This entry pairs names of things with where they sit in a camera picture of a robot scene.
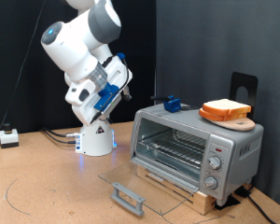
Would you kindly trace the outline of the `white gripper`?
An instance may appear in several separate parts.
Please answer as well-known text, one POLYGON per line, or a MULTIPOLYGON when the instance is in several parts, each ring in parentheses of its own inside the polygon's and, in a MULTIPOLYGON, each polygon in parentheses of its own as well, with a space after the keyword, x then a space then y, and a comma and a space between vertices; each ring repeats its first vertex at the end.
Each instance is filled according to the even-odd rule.
POLYGON ((121 99, 120 93, 125 101, 132 99, 127 85, 133 74, 124 55, 111 56, 103 64, 90 57, 67 75, 71 84, 65 100, 84 125, 89 126, 100 117, 106 117, 106 122, 113 124, 108 115, 121 99))

